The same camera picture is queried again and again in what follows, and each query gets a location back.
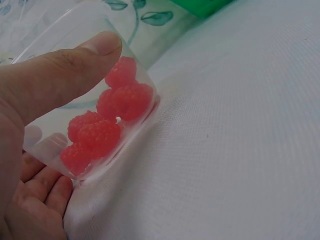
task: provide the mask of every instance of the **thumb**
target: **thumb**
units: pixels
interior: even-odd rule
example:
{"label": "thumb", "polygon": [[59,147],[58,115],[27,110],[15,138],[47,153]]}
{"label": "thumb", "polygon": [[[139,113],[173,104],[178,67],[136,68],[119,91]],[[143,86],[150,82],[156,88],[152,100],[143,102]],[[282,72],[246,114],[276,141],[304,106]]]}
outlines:
{"label": "thumb", "polygon": [[121,49],[115,33],[101,32],[75,49],[2,66],[0,103],[27,125],[92,89],[117,62]]}

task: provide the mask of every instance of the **green object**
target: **green object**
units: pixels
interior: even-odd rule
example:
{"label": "green object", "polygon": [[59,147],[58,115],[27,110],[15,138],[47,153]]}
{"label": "green object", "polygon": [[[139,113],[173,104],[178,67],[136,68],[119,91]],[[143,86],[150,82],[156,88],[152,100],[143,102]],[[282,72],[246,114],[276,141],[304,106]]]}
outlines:
{"label": "green object", "polygon": [[199,18],[206,18],[232,0],[171,0]]}

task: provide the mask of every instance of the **red raspberry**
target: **red raspberry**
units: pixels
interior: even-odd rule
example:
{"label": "red raspberry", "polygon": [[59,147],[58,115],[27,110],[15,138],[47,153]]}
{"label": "red raspberry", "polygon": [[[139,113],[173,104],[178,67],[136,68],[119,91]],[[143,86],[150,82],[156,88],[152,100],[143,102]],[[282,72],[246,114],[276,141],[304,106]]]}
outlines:
{"label": "red raspberry", "polygon": [[79,130],[87,124],[93,124],[103,120],[102,116],[93,111],[87,111],[83,115],[79,115],[71,119],[68,126],[68,137],[69,139],[77,143]]}
{"label": "red raspberry", "polygon": [[60,159],[73,175],[78,176],[90,164],[91,152],[87,146],[81,142],[77,142],[62,150]]}
{"label": "red raspberry", "polygon": [[98,99],[96,110],[106,120],[116,123],[117,110],[112,104],[112,95],[114,92],[112,89],[105,90]]}
{"label": "red raspberry", "polygon": [[112,89],[116,90],[136,81],[137,65],[132,57],[122,56],[114,65],[108,75],[104,78],[105,83]]}
{"label": "red raspberry", "polygon": [[78,133],[79,141],[93,149],[93,159],[108,155],[116,147],[120,137],[120,126],[108,120],[85,125]]}
{"label": "red raspberry", "polygon": [[122,120],[132,121],[146,112],[152,101],[153,93],[153,88],[144,83],[128,85],[114,92],[112,103]]}

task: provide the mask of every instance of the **hand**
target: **hand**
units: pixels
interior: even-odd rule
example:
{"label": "hand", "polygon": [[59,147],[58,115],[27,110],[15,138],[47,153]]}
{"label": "hand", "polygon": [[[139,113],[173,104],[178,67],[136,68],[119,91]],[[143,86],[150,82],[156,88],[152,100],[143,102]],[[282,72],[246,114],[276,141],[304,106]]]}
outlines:
{"label": "hand", "polygon": [[72,182],[22,154],[24,128],[92,89],[121,49],[117,35],[102,32],[75,49],[0,67],[0,239],[67,239]]}

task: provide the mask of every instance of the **white cloth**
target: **white cloth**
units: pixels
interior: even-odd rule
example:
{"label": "white cloth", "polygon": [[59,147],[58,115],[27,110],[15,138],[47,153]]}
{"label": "white cloth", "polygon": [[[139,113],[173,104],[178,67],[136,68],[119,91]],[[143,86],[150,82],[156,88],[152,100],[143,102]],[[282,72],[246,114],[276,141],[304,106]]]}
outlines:
{"label": "white cloth", "polygon": [[150,70],[154,121],[75,189],[69,238],[320,239],[319,9],[237,1],[188,32]]}

